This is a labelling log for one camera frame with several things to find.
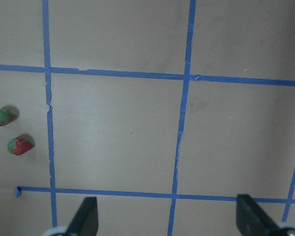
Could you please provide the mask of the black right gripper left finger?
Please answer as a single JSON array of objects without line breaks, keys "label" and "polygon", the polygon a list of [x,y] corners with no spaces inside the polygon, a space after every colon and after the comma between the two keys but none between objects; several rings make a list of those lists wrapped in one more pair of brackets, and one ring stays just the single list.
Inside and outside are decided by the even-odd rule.
[{"label": "black right gripper left finger", "polygon": [[86,197],[71,220],[66,236],[96,236],[98,232],[98,207],[96,197]]}]

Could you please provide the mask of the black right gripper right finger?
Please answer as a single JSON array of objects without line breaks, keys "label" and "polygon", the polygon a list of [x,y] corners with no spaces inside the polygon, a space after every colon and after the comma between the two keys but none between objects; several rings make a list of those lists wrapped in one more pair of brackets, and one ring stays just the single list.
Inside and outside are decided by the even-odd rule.
[{"label": "black right gripper right finger", "polygon": [[272,236],[278,225],[248,194],[236,197],[236,226],[242,236]]}]

